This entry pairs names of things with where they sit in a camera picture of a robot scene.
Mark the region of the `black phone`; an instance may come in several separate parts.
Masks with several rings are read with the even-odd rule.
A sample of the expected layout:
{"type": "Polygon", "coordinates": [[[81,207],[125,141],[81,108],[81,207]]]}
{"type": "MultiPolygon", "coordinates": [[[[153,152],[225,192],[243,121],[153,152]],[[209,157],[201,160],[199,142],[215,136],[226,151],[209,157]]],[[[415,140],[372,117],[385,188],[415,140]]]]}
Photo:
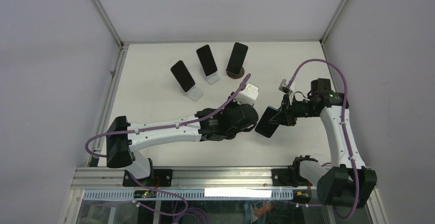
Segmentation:
{"type": "Polygon", "coordinates": [[[198,48],[196,50],[196,53],[205,73],[205,76],[210,76],[218,71],[209,45],[204,45],[198,48]]]}
{"type": "Polygon", "coordinates": [[[254,129],[255,132],[265,138],[271,138],[280,125],[276,123],[271,123],[270,120],[274,118],[278,113],[279,111],[274,107],[267,107],[254,129]]]}
{"type": "Polygon", "coordinates": [[[182,60],[177,61],[171,68],[171,73],[184,92],[188,92],[195,85],[195,81],[182,60]]]}
{"type": "Polygon", "coordinates": [[[241,43],[234,43],[226,71],[238,74],[243,67],[244,60],[248,52],[248,46],[241,43]]]}

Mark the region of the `white folding phone stand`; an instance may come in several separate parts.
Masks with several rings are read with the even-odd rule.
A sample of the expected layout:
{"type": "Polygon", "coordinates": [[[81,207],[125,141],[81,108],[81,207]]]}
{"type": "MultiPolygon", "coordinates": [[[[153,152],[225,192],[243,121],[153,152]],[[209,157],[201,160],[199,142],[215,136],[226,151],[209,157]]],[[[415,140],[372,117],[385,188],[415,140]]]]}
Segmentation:
{"type": "Polygon", "coordinates": [[[213,85],[214,83],[216,83],[217,81],[220,80],[220,77],[219,77],[217,72],[214,72],[214,73],[206,76],[205,80],[207,81],[208,84],[213,85]]]}

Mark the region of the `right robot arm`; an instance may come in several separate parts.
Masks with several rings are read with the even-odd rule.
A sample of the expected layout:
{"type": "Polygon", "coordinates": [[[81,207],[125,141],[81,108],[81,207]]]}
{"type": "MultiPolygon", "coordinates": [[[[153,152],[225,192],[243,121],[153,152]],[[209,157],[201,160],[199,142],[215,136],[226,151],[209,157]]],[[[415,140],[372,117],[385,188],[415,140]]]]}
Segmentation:
{"type": "Polygon", "coordinates": [[[318,78],[311,82],[308,97],[298,101],[294,97],[295,91],[287,84],[287,80],[282,80],[279,87],[284,93],[281,106],[266,122],[276,127],[295,126],[298,118],[320,118],[327,134],[331,166],[325,169],[310,156],[296,157],[285,183],[291,186],[311,183],[323,205],[364,207],[377,184],[377,175],[366,167],[358,153],[344,94],[334,92],[329,79],[318,78]]]}

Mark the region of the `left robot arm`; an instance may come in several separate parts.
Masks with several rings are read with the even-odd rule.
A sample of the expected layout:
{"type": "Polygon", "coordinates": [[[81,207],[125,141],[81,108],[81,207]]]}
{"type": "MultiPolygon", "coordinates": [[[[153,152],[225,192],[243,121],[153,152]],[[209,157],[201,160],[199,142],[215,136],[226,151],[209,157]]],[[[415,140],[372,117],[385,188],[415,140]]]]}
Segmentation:
{"type": "Polygon", "coordinates": [[[140,150],[173,142],[231,140],[240,132],[251,131],[258,120],[253,106],[235,102],[221,111],[206,108],[167,123],[130,123],[125,116],[119,116],[106,135],[106,166],[124,169],[141,186],[148,186],[154,181],[152,160],[140,150]]]}

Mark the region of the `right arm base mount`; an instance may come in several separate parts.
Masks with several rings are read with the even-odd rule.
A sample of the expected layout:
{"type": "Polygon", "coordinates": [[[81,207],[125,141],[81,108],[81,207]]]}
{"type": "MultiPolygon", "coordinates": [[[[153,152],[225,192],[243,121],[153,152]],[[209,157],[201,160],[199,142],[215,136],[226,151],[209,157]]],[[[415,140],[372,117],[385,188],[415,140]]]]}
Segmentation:
{"type": "Polygon", "coordinates": [[[318,180],[327,172],[327,170],[315,169],[310,167],[296,168],[275,168],[271,170],[272,185],[274,187],[299,187],[308,186],[310,180],[316,184],[318,180]]]}

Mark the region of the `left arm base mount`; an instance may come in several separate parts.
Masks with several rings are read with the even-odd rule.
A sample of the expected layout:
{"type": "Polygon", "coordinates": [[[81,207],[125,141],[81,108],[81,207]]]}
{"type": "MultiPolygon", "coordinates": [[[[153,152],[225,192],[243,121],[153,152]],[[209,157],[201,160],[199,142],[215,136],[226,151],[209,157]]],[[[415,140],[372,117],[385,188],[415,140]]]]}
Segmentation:
{"type": "MultiPolygon", "coordinates": [[[[158,185],[159,187],[171,187],[172,185],[172,169],[154,169],[152,174],[146,178],[135,178],[141,184],[148,187],[155,187],[158,185]]],[[[139,185],[132,178],[130,173],[125,170],[124,178],[123,178],[123,187],[138,187],[139,185]]]]}

